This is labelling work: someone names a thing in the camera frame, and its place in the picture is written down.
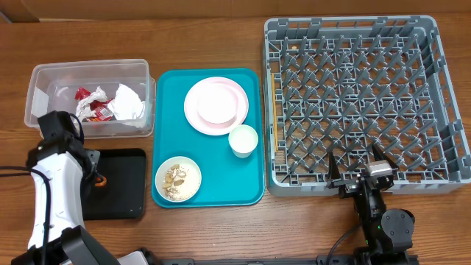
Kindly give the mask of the wooden chopstick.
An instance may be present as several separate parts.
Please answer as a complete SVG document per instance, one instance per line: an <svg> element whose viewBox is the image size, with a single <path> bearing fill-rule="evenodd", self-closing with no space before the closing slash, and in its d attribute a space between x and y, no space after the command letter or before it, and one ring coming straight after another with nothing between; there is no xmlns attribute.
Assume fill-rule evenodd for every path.
<svg viewBox="0 0 471 265"><path fill-rule="evenodd" d="M276 111L276 88L275 88L275 74L271 73L272 85L272 112L273 112L273 127L274 127L274 148L275 153L278 151L278 136L277 136L277 111Z"/></svg>

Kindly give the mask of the white paper cup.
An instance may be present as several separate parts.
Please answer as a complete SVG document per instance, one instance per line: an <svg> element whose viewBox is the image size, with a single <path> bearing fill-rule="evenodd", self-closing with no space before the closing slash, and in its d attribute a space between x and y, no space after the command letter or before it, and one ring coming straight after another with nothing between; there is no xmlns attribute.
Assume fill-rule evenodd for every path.
<svg viewBox="0 0 471 265"><path fill-rule="evenodd" d="M238 158L248 158L258 145L258 134L249 125L235 127L228 136L230 148Z"/></svg>

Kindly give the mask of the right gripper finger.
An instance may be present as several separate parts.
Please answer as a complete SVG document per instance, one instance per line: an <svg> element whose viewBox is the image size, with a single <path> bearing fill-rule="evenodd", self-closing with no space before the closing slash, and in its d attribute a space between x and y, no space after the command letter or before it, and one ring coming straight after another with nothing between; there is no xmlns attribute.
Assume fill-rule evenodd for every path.
<svg viewBox="0 0 471 265"><path fill-rule="evenodd" d="M387 156L377 144L372 144L371 149L375 161L386 160L393 170L399 169L399 166L389 156Z"/></svg>
<svg viewBox="0 0 471 265"><path fill-rule="evenodd" d="M332 152L328 153L329 158L329 167L328 167L328 176L330 180L339 180L341 178L338 165L336 163L335 156Z"/></svg>

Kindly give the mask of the clear plastic bin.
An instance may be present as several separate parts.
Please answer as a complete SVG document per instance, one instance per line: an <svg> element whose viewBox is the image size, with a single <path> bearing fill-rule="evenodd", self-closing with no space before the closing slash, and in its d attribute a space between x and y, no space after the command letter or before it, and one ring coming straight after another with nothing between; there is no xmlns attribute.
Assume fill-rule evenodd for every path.
<svg viewBox="0 0 471 265"><path fill-rule="evenodd" d="M144 59L89 60L40 64L33 69L26 96L24 123L38 129L38 118L53 111L76 113L79 88L101 88L108 99L118 86L126 85L144 103L141 117L131 120L82 122L86 138L131 138L150 136L155 120L155 80Z"/></svg>

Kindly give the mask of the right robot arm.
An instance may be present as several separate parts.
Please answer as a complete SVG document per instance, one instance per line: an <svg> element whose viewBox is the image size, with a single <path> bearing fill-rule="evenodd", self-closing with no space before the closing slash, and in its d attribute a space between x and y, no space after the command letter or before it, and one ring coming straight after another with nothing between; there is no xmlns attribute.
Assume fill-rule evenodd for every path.
<svg viewBox="0 0 471 265"><path fill-rule="evenodd" d="M338 191L341 199L352 197L359 224L348 230L331 247L326 264L418 264L415 255L408 255L412 248L414 215L405 209L388 209L382 192L394 185L399 166L376 144L371 145L374 161L366 165L364 173L350 180L341 178L336 159L328 153L328 188ZM335 255L336 248L349 235L361 228L366 245L358 247L352 255Z"/></svg>

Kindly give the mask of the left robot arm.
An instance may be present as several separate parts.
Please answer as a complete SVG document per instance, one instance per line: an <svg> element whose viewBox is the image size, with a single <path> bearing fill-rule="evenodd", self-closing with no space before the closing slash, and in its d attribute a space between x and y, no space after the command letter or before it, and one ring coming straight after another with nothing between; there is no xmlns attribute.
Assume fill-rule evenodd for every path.
<svg viewBox="0 0 471 265"><path fill-rule="evenodd" d="M74 137L44 140L29 152L26 167L35 183L35 224L28 250L12 264L157 264L140 248L121 258L86 229L81 187L93 175L99 153Z"/></svg>

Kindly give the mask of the orange carrot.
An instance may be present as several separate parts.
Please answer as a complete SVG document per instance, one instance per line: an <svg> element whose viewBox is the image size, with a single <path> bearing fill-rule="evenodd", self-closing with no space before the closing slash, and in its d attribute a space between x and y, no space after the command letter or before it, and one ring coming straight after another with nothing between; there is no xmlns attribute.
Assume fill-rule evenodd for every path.
<svg viewBox="0 0 471 265"><path fill-rule="evenodd" d="M100 175L100 174L98 174L98 175L96 176L96 178L95 178L95 183L94 183L94 185L95 185L96 187L99 187L99 188L106 186L106 185L107 185L107 178L104 177L104 176L102 176L102 175Z"/></svg>

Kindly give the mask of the white napkin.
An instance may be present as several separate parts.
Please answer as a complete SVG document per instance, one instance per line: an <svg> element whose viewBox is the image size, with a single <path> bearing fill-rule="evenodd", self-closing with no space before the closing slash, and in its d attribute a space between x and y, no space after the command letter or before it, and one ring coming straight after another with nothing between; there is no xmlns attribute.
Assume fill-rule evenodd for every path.
<svg viewBox="0 0 471 265"><path fill-rule="evenodd" d="M144 102L134 90L124 84L118 86L115 98L107 104L107 108L116 120L125 125L142 128L146 123Z"/></svg>

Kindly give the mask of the teal plastic tray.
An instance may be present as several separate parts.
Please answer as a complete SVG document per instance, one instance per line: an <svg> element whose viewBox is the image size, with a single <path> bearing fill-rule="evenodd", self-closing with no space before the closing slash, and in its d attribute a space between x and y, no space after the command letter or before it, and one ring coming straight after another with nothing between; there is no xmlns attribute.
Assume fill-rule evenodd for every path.
<svg viewBox="0 0 471 265"><path fill-rule="evenodd" d="M210 136L195 130L184 114L184 99L191 87L207 77L226 77L237 82L248 97L246 125L263 135L260 82L248 68L172 70L157 81L152 170L169 158L183 156L200 168L202 183L185 202L169 202L152 189L153 200L163 208L201 208L253 205L265 191L263 142L248 158L238 158L226 135Z"/></svg>

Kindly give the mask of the grey dishwasher rack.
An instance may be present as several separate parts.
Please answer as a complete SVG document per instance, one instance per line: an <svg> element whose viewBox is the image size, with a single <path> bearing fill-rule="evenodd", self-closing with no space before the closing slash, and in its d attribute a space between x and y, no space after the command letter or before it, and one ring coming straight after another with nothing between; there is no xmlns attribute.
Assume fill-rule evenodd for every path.
<svg viewBox="0 0 471 265"><path fill-rule="evenodd" d="M394 194L442 194L470 182L470 148L434 18L271 18L263 69L271 194L329 196L328 153L350 179L373 161L372 144L399 166Z"/></svg>

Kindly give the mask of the pink plate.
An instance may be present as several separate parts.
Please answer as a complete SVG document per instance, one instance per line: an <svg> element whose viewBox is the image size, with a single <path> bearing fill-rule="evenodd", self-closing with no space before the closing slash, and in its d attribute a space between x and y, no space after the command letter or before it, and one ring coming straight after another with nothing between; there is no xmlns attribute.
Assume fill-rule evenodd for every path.
<svg viewBox="0 0 471 265"><path fill-rule="evenodd" d="M238 96L238 109L235 118L223 124L211 124L204 120L197 111L199 92L204 85L225 85L232 88ZM244 89L235 81L226 77L208 77L191 87L184 101L184 113L188 123L197 131L206 135L226 135L247 117L249 100Z"/></svg>

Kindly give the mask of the pink bowl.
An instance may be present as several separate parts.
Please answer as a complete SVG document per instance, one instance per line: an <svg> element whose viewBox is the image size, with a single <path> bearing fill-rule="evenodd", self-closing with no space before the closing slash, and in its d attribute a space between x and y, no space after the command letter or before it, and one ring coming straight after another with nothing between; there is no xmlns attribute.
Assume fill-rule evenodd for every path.
<svg viewBox="0 0 471 265"><path fill-rule="evenodd" d="M225 85L204 85L199 92L198 114L211 124L227 123L236 117L238 96Z"/></svg>

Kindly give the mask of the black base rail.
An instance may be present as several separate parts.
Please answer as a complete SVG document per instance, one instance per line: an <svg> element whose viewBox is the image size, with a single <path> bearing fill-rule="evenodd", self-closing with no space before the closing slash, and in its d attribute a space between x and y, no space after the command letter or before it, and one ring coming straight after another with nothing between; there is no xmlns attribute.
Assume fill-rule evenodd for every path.
<svg viewBox="0 0 471 265"><path fill-rule="evenodd" d="M156 259L151 264L157 265L325 265L327 264L327 256L319 255L316 258L269 258L264 260L250 259L222 259L222 260L194 260L192 258L173 258L173 259ZM362 264L356 261L352 255L334 255L328 264L333 265L353 265ZM418 265L419 261L416 256L409 256L408 262L405 261L373 261L363 264L413 264Z"/></svg>

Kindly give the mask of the white bowl with food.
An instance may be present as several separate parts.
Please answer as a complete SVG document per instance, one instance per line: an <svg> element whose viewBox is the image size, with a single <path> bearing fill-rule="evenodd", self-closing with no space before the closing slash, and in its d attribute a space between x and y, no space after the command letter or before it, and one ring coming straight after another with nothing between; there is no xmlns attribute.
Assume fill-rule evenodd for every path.
<svg viewBox="0 0 471 265"><path fill-rule="evenodd" d="M179 203L196 195L202 184L202 173L192 159L176 156L159 165L154 181L157 192L165 201Z"/></svg>

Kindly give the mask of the black plastic tray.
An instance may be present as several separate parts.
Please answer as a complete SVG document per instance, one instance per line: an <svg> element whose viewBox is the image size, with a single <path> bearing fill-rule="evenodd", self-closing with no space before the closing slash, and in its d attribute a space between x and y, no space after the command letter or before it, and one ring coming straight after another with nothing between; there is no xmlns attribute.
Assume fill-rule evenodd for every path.
<svg viewBox="0 0 471 265"><path fill-rule="evenodd" d="M102 149L98 173L106 179L82 199L85 220L138 219L144 212L146 153L142 149Z"/></svg>

